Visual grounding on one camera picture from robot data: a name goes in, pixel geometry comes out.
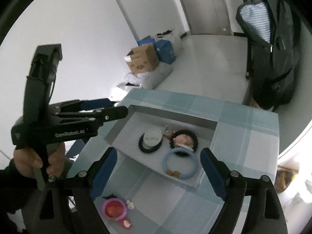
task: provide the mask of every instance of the table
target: table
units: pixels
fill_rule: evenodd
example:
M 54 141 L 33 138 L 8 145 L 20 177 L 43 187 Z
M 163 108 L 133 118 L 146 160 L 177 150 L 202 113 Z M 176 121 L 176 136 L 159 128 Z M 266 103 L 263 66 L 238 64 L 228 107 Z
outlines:
M 215 120 L 218 124 L 210 148 L 218 160 L 244 176 L 259 178 L 266 174 L 272 181 L 275 179 L 279 153 L 279 123 L 275 113 L 208 97 L 144 89 L 133 89 L 121 104 L 166 109 Z M 103 155 L 110 146 L 103 138 L 115 123 L 104 124 L 99 135 L 90 139 L 67 177 L 87 170 Z M 127 214 L 133 224 L 131 230 L 124 230 L 118 223 L 103 218 L 112 234 L 208 233 L 223 205 L 206 176 L 198 188 L 190 188 L 161 177 L 122 154 L 118 154 L 103 196 L 112 193 L 135 205 L 135 209 Z M 95 201 L 99 212 L 103 202 L 102 198 Z M 249 198 L 245 198 L 234 233 L 241 232 L 248 205 Z

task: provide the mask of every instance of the striped fabric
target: striped fabric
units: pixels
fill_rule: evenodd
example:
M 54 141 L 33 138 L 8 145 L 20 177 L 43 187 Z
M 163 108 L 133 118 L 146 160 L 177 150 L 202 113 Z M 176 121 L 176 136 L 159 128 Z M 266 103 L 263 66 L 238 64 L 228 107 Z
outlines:
M 264 2 L 246 5 L 241 9 L 240 14 L 255 34 L 270 43 L 270 19 Z

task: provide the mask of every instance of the doll face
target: doll face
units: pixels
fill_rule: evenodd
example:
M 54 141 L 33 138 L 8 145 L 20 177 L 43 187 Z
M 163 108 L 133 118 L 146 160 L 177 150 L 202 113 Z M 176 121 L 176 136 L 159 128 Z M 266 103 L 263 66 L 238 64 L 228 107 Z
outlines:
M 178 144 L 191 146 L 193 143 L 194 143 L 193 139 L 186 134 L 181 134 L 181 135 L 178 135 L 176 138 L 174 138 L 175 146 L 177 146 Z

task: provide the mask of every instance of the blue box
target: blue box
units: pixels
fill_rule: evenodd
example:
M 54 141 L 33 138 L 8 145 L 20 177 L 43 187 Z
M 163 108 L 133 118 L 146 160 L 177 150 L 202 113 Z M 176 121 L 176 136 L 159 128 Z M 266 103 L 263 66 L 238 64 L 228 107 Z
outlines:
M 151 36 L 147 36 L 144 39 L 141 39 L 140 41 L 137 41 L 138 46 L 143 46 L 146 44 L 154 44 L 156 43 L 156 40 L 152 38 Z
M 158 60 L 167 64 L 172 64 L 176 57 L 169 40 L 159 40 L 154 43 L 154 48 L 158 56 Z

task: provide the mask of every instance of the blue gripper pad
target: blue gripper pad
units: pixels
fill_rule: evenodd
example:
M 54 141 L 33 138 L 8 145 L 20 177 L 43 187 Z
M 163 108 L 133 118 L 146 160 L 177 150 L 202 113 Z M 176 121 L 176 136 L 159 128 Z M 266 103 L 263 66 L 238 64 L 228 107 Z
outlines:
M 94 201 L 97 197 L 101 196 L 104 188 L 107 184 L 108 179 L 116 165 L 117 162 L 117 151 L 112 149 L 109 156 L 103 163 L 102 167 L 96 174 L 93 184 L 92 184 L 92 191 L 90 193 L 91 199 Z
M 218 161 L 209 148 L 204 148 L 200 153 L 200 162 L 213 187 L 215 194 L 223 201 L 227 197 L 226 178 L 230 174 L 227 166 Z
M 101 98 L 95 100 L 86 100 L 81 103 L 81 110 L 94 110 L 99 108 L 111 107 L 111 101 L 108 98 Z

